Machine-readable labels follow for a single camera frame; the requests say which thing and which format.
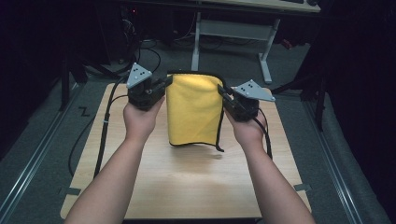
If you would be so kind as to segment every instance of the wire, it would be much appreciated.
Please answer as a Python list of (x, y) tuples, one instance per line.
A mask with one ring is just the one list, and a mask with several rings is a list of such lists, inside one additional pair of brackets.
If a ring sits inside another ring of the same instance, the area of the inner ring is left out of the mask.
[(191, 26), (190, 26), (189, 31), (188, 31), (184, 36), (182, 36), (181, 38), (175, 39), (174, 41), (182, 40), (182, 39), (184, 39), (184, 38), (189, 38), (189, 37), (193, 36), (193, 35), (190, 35), (190, 33), (191, 33), (191, 30), (192, 30), (192, 27), (193, 27), (194, 24), (195, 24), (196, 16), (197, 16), (197, 13), (195, 12), (195, 13), (194, 13), (194, 17), (192, 18), (192, 22), (191, 22)]
[(265, 142), (267, 145), (267, 155), (272, 159), (273, 155), (272, 155), (272, 149), (271, 149), (270, 135), (269, 135), (269, 131), (268, 131), (267, 117), (265, 117), (264, 112), (262, 112), (262, 115), (264, 116), (264, 119), (265, 119), (266, 128), (256, 118), (253, 118), (253, 120), (256, 121), (256, 123), (260, 126), (260, 128), (262, 129), (262, 132), (264, 133)]
[(128, 96), (128, 95), (117, 96), (116, 98), (114, 98), (114, 99), (111, 101), (111, 104), (113, 104), (116, 100), (118, 100), (118, 99), (120, 99), (120, 98), (122, 98), (122, 97), (125, 97), (125, 96)]
[(110, 119), (110, 107), (113, 102), (113, 96), (114, 92), (116, 91), (116, 88), (119, 86), (119, 84), (123, 81), (125, 81), (127, 77), (121, 77), (116, 84), (114, 84), (113, 89), (111, 90), (110, 96), (108, 97), (108, 103), (107, 103), (107, 108), (106, 108), (106, 113), (105, 113), (105, 119), (103, 121), (103, 128), (102, 128), (102, 137), (100, 141), (100, 147), (99, 147), (99, 154), (98, 154), (98, 159), (96, 161), (96, 167), (95, 171), (93, 174), (93, 178), (95, 178), (100, 171), (101, 165), (102, 165), (102, 159), (103, 155), (105, 153), (105, 146), (106, 146), (106, 136), (107, 136), (107, 127), (108, 127), (108, 121)]
[(88, 122), (87, 125), (85, 125), (84, 129), (83, 129), (83, 130), (81, 131), (81, 133), (79, 134), (79, 136), (78, 136), (78, 138), (77, 138), (75, 144), (73, 145), (72, 150), (71, 150), (71, 152), (70, 152), (70, 154), (69, 154), (69, 160), (68, 160), (68, 162), (67, 162), (67, 165), (68, 165), (68, 167), (69, 167), (69, 173), (70, 173), (70, 175), (71, 175), (72, 177), (74, 176), (74, 172), (73, 172), (73, 170), (72, 170), (72, 164), (71, 164), (71, 163), (72, 163), (72, 157), (73, 157), (74, 151), (76, 150), (77, 143), (79, 142), (79, 140), (81, 139), (81, 137), (82, 137), (82, 135), (85, 133), (85, 131), (87, 131), (88, 127), (90, 127), (90, 125), (92, 124), (92, 122), (95, 120), (95, 117), (96, 117), (96, 116), (93, 116), (93, 118), (90, 120), (90, 122)]
[(157, 66), (151, 71), (152, 73), (154, 73), (154, 72), (158, 69), (158, 67), (160, 67), (160, 64), (161, 64), (161, 55), (160, 55), (159, 53), (157, 53), (157, 51), (155, 51), (155, 50), (153, 50), (153, 49), (145, 49), (145, 50), (149, 50), (149, 51), (155, 53), (155, 54), (158, 56), (158, 63), (157, 63)]

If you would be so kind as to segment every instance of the dark background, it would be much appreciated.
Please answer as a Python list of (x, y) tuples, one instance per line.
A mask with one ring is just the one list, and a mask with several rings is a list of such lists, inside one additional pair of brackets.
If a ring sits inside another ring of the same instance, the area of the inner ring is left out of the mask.
[[(337, 0), (322, 1), (321, 7), (323, 14), (346, 21), (318, 26), (285, 20), (276, 42), (313, 44), (296, 79), (324, 77), (344, 136), (378, 200), (396, 222), (390, 211), (396, 206), (395, 3)], [(115, 4), (0, 3), (1, 158), (61, 76), (67, 52), (73, 50), (95, 63), (130, 60), (122, 26), (113, 21), (119, 19), (119, 9)], [(149, 15), (136, 15), (141, 27), (149, 27), (145, 35), (168, 44), (179, 37), (175, 30), (184, 34), (190, 28), (184, 22), (190, 12), (149, 8), (139, 12)], [(311, 80), (300, 89), (318, 90), (320, 83)]]

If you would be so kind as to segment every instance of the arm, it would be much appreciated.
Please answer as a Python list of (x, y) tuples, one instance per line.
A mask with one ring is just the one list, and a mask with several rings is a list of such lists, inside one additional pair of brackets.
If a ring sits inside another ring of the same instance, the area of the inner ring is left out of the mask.
[[(244, 150), (264, 223), (315, 223), (303, 200), (264, 151), (259, 125), (236, 122), (226, 111), (236, 140)], [(265, 127), (261, 113), (257, 119)]]
[(78, 197), (65, 223), (121, 223), (136, 181), (143, 146), (154, 130), (164, 98), (145, 112), (128, 104), (123, 110), (125, 139), (98, 176)]

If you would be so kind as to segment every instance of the black cable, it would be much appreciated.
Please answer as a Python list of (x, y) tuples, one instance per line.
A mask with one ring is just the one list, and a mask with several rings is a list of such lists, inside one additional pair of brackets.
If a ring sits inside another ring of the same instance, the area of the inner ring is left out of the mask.
[(93, 116), (93, 118), (90, 120), (90, 122), (88, 122), (88, 124), (81, 131), (81, 133), (79, 134), (79, 136), (78, 136), (78, 138), (77, 138), (75, 144), (73, 145), (72, 150), (71, 150), (71, 152), (69, 154), (69, 161), (68, 161), (67, 165), (69, 167), (69, 173), (70, 173), (70, 175), (72, 177), (74, 176), (74, 172), (72, 171), (72, 164), (71, 163), (72, 163), (72, 157), (73, 157), (74, 151), (76, 150), (77, 143), (79, 142), (79, 140), (81, 139), (82, 135), (85, 133), (85, 131), (87, 131), (88, 127), (90, 127), (90, 125), (92, 124), (92, 122), (94, 120), (95, 120), (95, 116)]
[(157, 53), (157, 51), (155, 51), (155, 50), (153, 50), (153, 49), (145, 49), (145, 50), (149, 50), (149, 51), (155, 53), (155, 54), (157, 55), (157, 57), (158, 57), (157, 66), (151, 71), (152, 73), (154, 73), (154, 72), (158, 69), (158, 67), (160, 67), (160, 64), (161, 64), (161, 55), (160, 55), (159, 53)]
[(102, 166), (102, 159), (103, 155), (105, 153), (105, 146), (106, 146), (106, 136), (107, 136), (107, 128), (108, 128), (108, 121), (110, 119), (110, 107), (113, 102), (113, 96), (114, 92), (116, 91), (116, 88), (119, 86), (119, 84), (124, 81), (127, 77), (121, 77), (113, 86), (113, 89), (111, 90), (110, 96), (108, 98), (108, 103), (107, 103), (107, 108), (106, 108), (106, 113), (105, 113), (105, 119), (103, 120), (103, 128), (102, 128), (102, 137), (100, 141), (100, 147), (99, 147), (99, 154), (98, 154), (98, 159), (96, 161), (96, 167), (95, 171), (93, 174), (93, 178), (95, 178), (100, 171), (100, 167)]
[(264, 113), (262, 112), (262, 115), (264, 116), (265, 119), (265, 123), (267, 124), (267, 128), (265, 129), (265, 127), (262, 125), (262, 123), (257, 120), (256, 118), (253, 118), (254, 121), (256, 121), (256, 123), (260, 126), (260, 128), (262, 129), (262, 132), (264, 133), (264, 137), (265, 137), (265, 142), (267, 145), (267, 155), (272, 159), (273, 155), (272, 155), (272, 149), (271, 149), (271, 140), (270, 140), (270, 135), (269, 135), (269, 131), (268, 131), (268, 122), (267, 122), (267, 117), (265, 117)]
[(125, 97), (125, 96), (128, 96), (128, 95), (117, 96), (116, 98), (114, 98), (114, 99), (111, 101), (111, 104), (113, 104), (116, 100), (120, 99), (121, 97)]

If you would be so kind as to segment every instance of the gray floor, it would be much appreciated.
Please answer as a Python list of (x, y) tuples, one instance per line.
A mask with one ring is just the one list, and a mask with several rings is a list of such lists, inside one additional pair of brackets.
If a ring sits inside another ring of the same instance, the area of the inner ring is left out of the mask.
[[(154, 47), (153, 49), (161, 55), (161, 64), (154, 75), (165, 76), (167, 70), (173, 69), (189, 70), (191, 66), (189, 43), (189, 41), (181, 42), (184, 47), (180, 45), (168, 47), (161, 43)], [(152, 44), (153, 42), (147, 42), (144, 46), (149, 47)], [(217, 48), (217, 43), (204, 43), (200, 69), (224, 76), (229, 85), (239, 85), (253, 78), (262, 86), (273, 89), (294, 79), (302, 59), (309, 50), (309, 46), (287, 50), (282, 46), (274, 45), (268, 58), (273, 84), (267, 86), (263, 83), (257, 55), (252, 52), (259, 51), (257, 49), (259, 45), (260, 43), (254, 43), (241, 47), (223, 43)], [(142, 66), (152, 70), (157, 62), (158, 57), (154, 53), (141, 50), (139, 63)], [(67, 166), (69, 155), (76, 144), (76, 150), (71, 157), (71, 164), (75, 169), (89, 129), (82, 133), (79, 141), (77, 141), (78, 136), (94, 117), (105, 87), (110, 82), (114, 80), (90, 76), (86, 85), (75, 87), (72, 91), (75, 100), (66, 113), (58, 112), (61, 104), (61, 88), (59, 84), (55, 86), (46, 102), (30, 118), (29, 125), (19, 140), (0, 162), (0, 202), (9, 202), (8, 194), (18, 178), (23, 175), (26, 165), (32, 164), (29, 160), (35, 155), (36, 149), (45, 147), (42, 151), (44, 159), (35, 164), (36, 170), (32, 171), (33, 178), (28, 179), (27, 188), (21, 190), (19, 194), (21, 197), (15, 198), (15, 206), (9, 207), (8, 212), (5, 212), (4, 206), (1, 208), (0, 218), (7, 220), (7, 223), (63, 222), (59, 212), (64, 201), (64, 188), (69, 186), (72, 179)], [(340, 199), (336, 183), (334, 184), (332, 172), (323, 153), (321, 136), (324, 136), (349, 189), (350, 197), (356, 205), (361, 220), (355, 223), (390, 223), (347, 146), (332, 112), (329, 98), (326, 98), (324, 132), (320, 133), (322, 135), (318, 135), (307, 112), (311, 104), (314, 103), (301, 102), (298, 91), (286, 91), (276, 96), (276, 106), (300, 175), (303, 182), (311, 187), (307, 195), (317, 223), (354, 223)], [(45, 146), (40, 145), (51, 123), (59, 117), (62, 118), (62, 122), (58, 131), (53, 133), (51, 138), (48, 137), (50, 141)]]

